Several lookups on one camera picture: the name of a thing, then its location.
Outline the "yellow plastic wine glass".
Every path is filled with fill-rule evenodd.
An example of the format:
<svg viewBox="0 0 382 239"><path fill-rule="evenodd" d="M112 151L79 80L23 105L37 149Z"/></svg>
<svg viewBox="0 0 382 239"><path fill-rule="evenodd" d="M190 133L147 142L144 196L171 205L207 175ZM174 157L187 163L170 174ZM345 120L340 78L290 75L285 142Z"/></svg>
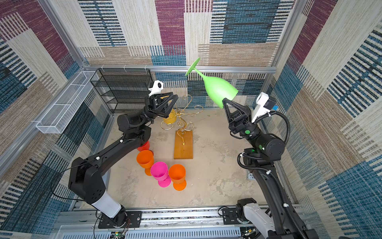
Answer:
<svg viewBox="0 0 382 239"><path fill-rule="evenodd" d="M163 122L167 125L174 124L177 121L177 110L172 109L169 116L163 120Z"/></svg>

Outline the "green plastic wine glass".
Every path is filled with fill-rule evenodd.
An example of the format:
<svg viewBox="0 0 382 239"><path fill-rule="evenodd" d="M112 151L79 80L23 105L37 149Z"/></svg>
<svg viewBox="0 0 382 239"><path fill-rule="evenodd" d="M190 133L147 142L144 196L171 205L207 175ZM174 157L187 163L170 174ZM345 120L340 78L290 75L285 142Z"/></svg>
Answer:
<svg viewBox="0 0 382 239"><path fill-rule="evenodd" d="M223 100L233 100L238 94L238 90L225 79L204 75L196 68L200 60L201 58L199 57L194 61L194 63L187 70L185 76L188 76L192 71L196 71L197 74L202 77L205 85L205 90L210 99L216 103L219 108L222 109L224 108Z"/></svg>

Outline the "red plastic wine glass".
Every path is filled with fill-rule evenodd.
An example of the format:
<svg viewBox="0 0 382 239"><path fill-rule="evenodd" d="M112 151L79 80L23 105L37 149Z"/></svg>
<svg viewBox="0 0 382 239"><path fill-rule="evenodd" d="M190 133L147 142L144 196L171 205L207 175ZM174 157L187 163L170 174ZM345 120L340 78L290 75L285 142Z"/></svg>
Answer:
<svg viewBox="0 0 382 239"><path fill-rule="evenodd" d="M142 146L138 147L137 150L138 151L144 151L144 150L149 150L150 149L150 142L147 141L145 144L143 144Z"/></svg>

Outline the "light orange plastic wine glass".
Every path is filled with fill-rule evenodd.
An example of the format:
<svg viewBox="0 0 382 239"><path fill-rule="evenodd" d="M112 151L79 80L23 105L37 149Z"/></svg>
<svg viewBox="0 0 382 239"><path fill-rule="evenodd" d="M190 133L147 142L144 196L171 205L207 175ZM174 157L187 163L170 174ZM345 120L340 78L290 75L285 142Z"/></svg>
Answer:
<svg viewBox="0 0 382 239"><path fill-rule="evenodd" d="M151 176L151 167L154 164L154 154L151 150L143 150L136 157L138 164L145 169L145 174Z"/></svg>

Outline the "magenta plastic wine glass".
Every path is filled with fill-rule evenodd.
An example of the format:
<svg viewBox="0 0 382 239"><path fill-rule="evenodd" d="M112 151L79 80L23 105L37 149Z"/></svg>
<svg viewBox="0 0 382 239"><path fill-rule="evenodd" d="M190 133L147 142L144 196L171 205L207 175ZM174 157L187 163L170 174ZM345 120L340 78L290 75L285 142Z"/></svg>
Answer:
<svg viewBox="0 0 382 239"><path fill-rule="evenodd" d="M168 173L168 166L165 162L156 162L150 169L151 175L157 180L158 185L166 188L171 184L171 179Z"/></svg>

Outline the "dark orange plastic wine glass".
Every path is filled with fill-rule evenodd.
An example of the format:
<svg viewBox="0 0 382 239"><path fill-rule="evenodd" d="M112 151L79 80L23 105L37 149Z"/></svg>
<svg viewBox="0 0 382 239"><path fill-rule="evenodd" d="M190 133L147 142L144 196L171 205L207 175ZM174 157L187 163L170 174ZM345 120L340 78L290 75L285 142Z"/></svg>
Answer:
<svg viewBox="0 0 382 239"><path fill-rule="evenodd" d="M173 187L177 191L183 191L186 186L186 169L181 164L175 164L169 169L169 176L173 182Z"/></svg>

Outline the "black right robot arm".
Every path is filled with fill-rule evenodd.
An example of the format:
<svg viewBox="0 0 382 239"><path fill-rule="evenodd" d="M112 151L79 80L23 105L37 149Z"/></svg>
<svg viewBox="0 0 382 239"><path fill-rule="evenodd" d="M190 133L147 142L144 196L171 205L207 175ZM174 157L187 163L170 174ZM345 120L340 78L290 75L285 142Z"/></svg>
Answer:
<svg viewBox="0 0 382 239"><path fill-rule="evenodd" d="M270 210L270 214L267 214L252 198L241 199L236 205L238 219L252 223L266 239L317 239L317 232L306 226L293 207L274 166L276 161L281 160L290 137L287 117L281 112L270 111L252 121L248 106L227 98L222 103L230 135L235 137L239 134L239 139L244 138L251 145L237 156L237 163L253 174ZM272 133L263 133L257 125L259 121L274 115L280 116L286 124L285 139Z"/></svg>

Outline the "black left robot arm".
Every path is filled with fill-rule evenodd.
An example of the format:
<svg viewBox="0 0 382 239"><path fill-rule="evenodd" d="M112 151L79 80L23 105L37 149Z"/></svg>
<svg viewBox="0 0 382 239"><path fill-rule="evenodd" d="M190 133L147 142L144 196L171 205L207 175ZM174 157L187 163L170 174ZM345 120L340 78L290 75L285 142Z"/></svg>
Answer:
<svg viewBox="0 0 382 239"><path fill-rule="evenodd" d="M112 227L125 227L127 214L108 194L102 177L125 155L149 140L151 128L147 124L157 117L167 118L177 99L172 92L145 97L141 111L118 116L118 129L122 132L119 140L86 159L78 157L72 162L69 189L106 216Z"/></svg>

